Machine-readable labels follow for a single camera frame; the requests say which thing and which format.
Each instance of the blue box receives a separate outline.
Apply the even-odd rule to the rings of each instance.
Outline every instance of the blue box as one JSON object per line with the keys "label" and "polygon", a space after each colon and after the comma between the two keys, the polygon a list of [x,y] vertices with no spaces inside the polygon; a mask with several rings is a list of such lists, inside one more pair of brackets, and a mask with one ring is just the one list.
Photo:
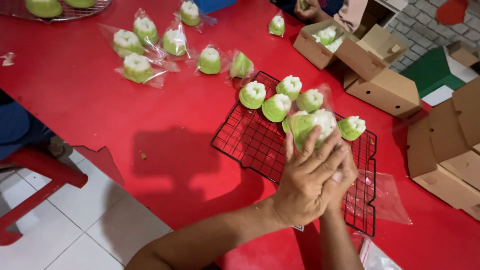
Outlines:
{"label": "blue box", "polygon": [[198,8],[203,11],[205,14],[214,12],[223,8],[226,8],[229,5],[233,5],[237,0],[194,0]]}

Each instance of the round wire rack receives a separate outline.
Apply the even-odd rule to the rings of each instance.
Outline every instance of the round wire rack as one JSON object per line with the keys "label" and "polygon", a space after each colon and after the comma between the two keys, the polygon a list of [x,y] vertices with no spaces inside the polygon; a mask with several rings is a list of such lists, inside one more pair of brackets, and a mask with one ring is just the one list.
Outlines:
{"label": "round wire rack", "polygon": [[55,21],[68,21],[92,16],[103,11],[108,5],[110,5],[112,0],[95,0],[95,5],[87,9],[73,8],[67,5],[63,0],[59,0],[59,2],[63,8],[63,12],[54,18],[39,18],[31,14],[25,7],[25,1],[23,0],[0,0],[0,14],[27,20],[42,21],[50,24]]}

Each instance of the forearm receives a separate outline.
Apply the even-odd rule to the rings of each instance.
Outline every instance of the forearm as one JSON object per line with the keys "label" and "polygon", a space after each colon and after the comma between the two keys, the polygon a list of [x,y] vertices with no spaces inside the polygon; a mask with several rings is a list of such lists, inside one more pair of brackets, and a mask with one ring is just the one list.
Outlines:
{"label": "forearm", "polygon": [[143,247],[125,269],[151,267],[145,262],[156,260],[171,269],[199,269],[243,243],[283,228],[267,198],[168,233]]}
{"label": "forearm", "polygon": [[363,270],[340,210],[326,211],[320,217],[320,244],[323,269]]}
{"label": "forearm", "polygon": [[323,10],[319,9],[318,12],[315,14],[315,16],[312,19],[310,19],[310,21],[312,22],[312,24],[315,24],[315,23],[326,21],[328,19],[332,19],[332,17],[326,14]]}

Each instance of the black wire cooling rack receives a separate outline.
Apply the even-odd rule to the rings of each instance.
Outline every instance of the black wire cooling rack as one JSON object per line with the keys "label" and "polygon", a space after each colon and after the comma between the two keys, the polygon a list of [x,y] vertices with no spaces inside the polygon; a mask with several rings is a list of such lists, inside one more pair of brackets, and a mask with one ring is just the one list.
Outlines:
{"label": "black wire cooling rack", "polygon": [[[280,82],[261,71],[252,80],[265,85],[266,98],[275,94]],[[341,120],[344,117],[336,114],[336,118]],[[272,123],[261,112],[259,114],[237,102],[210,144],[238,161],[242,168],[252,169],[279,184],[285,166],[284,138],[281,123]],[[373,156],[377,136],[367,130],[357,140],[347,142],[360,174],[343,198],[342,213],[349,226],[373,237],[375,207],[371,202],[375,199],[376,160]],[[370,174],[373,179],[366,176],[368,171],[373,172]]]}

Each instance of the flattened cardboard box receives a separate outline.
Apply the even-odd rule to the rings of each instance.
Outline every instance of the flattened cardboard box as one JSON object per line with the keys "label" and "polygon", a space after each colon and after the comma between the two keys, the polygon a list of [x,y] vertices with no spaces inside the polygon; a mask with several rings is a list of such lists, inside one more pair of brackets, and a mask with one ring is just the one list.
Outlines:
{"label": "flattened cardboard box", "polygon": [[437,162],[480,189],[480,155],[468,146],[452,99],[442,102],[429,113],[430,136]]}
{"label": "flattened cardboard box", "polygon": [[475,48],[461,40],[448,45],[447,50],[450,57],[466,67],[479,61]]}
{"label": "flattened cardboard box", "polygon": [[456,209],[478,218],[480,191],[440,166],[433,153],[428,117],[411,124],[407,135],[408,170],[413,181]]}
{"label": "flattened cardboard box", "polygon": [[400,119],[407,119],[422,108],[415,82],[388,68],[371,81],[356,79],[353,71],[347,71],[344,85],[349,83],[347,93]]}
{"label": "flattened cardboard box", "polygon": [[335,61],[336,57],[321,43],[316,42],[312,35],[316,35],[320,30],[323,30],[331,25],[336,27],[335,39],[341,37],[343,34],[347,35],[348,37],[352,36],[334,19],[330,19],[320,23],[304,26],[300,30],[295,43],[293,43],[293,47],[320,70]]}
{"label": "flattened cardboard box", "polygon": [[452,100],[468,146],[480,152],[480,77],[453,92]]}
{"label": "flattened cardboard box", "polygon": [[365,81],[371,81],[407,50],[397,36],[374,25],[361,40],[346,38],[335,55]]}

